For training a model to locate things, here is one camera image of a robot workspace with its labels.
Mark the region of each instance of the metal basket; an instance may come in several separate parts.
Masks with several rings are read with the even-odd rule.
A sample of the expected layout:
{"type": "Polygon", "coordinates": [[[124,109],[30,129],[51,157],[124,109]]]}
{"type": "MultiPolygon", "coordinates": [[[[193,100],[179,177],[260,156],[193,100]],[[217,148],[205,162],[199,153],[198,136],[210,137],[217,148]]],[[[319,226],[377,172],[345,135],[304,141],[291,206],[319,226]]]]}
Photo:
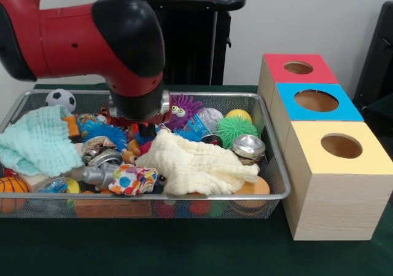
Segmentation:
{"type": "MultiPolygon", "coordinates": [[[[24,113],[40,108],[49,90],[22,94],[0,125],[3,132],[24,113]]],[[[72,90],[75,113],[97,113],[108,104],[108,91],[72,90]]],[[[265,102],[253,93],[185,93],[205,107],[223,114],[246,110],[267,146],[259,175],[270,186],[270,195],[185,195],[170,197],[144,194],[121,197],[110,194],[0,193],[0,217],[6,218],[268,218],[281,199],[289,195],[288,175],[265,102]]]]}

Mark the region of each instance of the basketball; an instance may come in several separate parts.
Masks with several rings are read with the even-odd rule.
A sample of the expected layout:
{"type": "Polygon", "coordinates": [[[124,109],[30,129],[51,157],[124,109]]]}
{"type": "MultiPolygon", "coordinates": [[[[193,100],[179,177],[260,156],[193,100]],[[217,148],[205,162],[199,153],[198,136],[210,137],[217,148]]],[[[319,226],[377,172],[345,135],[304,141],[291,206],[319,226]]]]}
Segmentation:
{"type": "MultiPolygon", "coordinates": [[[[29,192],[26,184],[18,178],[7,176],[0,179],[0,192],[2,193],[24,193],[29,192]]],[[[3,198],[0,199],[0,212],[11,213],[21,208],[24,204],[24,199],[3,198]]]]}

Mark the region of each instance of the black handle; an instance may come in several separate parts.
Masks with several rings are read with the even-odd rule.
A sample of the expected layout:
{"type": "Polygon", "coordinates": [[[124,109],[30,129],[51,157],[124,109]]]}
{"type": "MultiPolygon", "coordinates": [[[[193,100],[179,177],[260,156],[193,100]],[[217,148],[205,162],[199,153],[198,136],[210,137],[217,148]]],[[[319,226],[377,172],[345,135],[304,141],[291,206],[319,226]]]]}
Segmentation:
{"type": "Polygon", "coordinates": [[[246,0],[145,0],[154,10],[205,10],[228,12],[244,7],[246,0]]]}

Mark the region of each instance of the googly eyes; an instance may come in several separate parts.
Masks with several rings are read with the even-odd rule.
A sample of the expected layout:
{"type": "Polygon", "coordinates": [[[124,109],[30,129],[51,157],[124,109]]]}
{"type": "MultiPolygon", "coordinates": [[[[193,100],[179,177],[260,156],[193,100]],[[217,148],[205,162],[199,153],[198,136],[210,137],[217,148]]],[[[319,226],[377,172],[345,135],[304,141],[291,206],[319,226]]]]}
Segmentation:
{"type": "Polygon", "coordinates": [[[185,116],[185,111],[184,111],[184,109],[173,105],[172,106],[172,114],[175,114],[179,118],[183,118],[185,116]]]}
{"type": "Polygon", "coordinates": [[[179,108],[179,109],[176,111],[176,115],[177,115],[177,117],[183,118],[183,117],[185,116],[185,111],[184,111],[184,109],[179,108]]]}

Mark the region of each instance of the green spiky ball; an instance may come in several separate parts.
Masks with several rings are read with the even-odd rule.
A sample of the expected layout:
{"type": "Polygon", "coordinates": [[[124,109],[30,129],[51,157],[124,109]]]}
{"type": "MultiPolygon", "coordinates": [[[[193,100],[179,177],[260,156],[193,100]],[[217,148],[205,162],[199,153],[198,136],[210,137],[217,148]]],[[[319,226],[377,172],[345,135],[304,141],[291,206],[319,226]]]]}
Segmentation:
{"type": "Polygon", "coordinates": [[[240,116],[221,119],[217,134],[221,137],[225,149],[231,148],[233,140],[238,136],[258,136],[256,127],[240,116]]]}

